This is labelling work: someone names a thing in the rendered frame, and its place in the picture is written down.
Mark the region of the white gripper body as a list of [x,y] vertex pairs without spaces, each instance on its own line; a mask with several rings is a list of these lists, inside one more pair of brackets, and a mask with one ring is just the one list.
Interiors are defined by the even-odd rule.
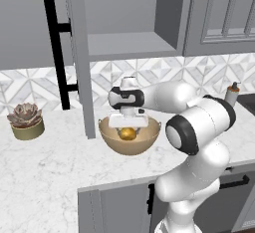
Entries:
[[114,113],[109,116],[109,127],[147,127],[147,115],[124,116]]

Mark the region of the tan round basket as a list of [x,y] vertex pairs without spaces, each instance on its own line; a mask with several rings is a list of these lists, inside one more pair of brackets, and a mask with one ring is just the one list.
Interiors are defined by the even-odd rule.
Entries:
[[136,138],[123,140],[115,128],[109,127],[109,118],[99,120],[99,130],[103,140],[115,152],[123,155],[137,155],[148,150],[156,141],[161,129],[161,123],[150,117],[148,126],[142,127]]

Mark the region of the grey open cabinet door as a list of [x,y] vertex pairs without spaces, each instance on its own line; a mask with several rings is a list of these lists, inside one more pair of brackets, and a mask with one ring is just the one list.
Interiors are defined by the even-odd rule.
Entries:
[[72,50],[76,67],[79,98],[83,106],[85,133],[87,138],[91,139],[96,137],[96,132],[85,0],[67,0],[67,6],[71,21]]

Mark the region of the grey base cabinet door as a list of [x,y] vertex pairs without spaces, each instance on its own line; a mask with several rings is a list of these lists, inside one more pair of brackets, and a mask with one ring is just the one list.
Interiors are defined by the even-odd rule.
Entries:
[[78,190],[79,233],[149,233],[148,182],[118,182]]

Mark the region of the grey flat cabinet door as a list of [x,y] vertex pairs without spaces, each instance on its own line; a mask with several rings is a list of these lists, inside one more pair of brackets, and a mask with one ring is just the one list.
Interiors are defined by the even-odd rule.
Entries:
[[[66,0],[55,0],[59,23]],[[0,0],[0,70],[54,66],[44,0]]]

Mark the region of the grey panelled cabinet door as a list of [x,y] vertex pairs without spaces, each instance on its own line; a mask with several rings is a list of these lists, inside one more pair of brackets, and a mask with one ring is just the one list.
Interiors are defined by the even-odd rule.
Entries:
[[255,53],[255,0],[191,0],[184,56]]

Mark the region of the succulent plant in olive pot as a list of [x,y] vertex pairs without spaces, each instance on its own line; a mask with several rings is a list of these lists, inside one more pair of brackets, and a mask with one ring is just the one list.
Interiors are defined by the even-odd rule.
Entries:
[[14,136],[19,140],[31,140],[39,137],[45,130],[42,111],[36,104],[18,105],[7,115]]

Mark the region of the dark sink basin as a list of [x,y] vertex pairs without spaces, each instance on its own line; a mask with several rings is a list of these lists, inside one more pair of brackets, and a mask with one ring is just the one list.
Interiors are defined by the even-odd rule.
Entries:
[[255,94],[239,95],[237,102],[255,116]]

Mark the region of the grey base drawer front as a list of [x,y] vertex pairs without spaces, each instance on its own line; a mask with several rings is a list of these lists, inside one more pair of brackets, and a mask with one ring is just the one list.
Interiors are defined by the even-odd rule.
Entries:
[[234,173],[220,177],[220,185],[241,180],[244,175],[250,178],[246,185],[221,189],[207,198],[196,210],[194,222],[202,233],[230,233],[253,185],[255,171]]

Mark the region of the grey open wall cabinet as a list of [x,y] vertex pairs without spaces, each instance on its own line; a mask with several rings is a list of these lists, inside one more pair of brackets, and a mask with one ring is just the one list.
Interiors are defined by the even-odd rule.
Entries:
[[180,56],[190,0],[85,0],[90,59]]

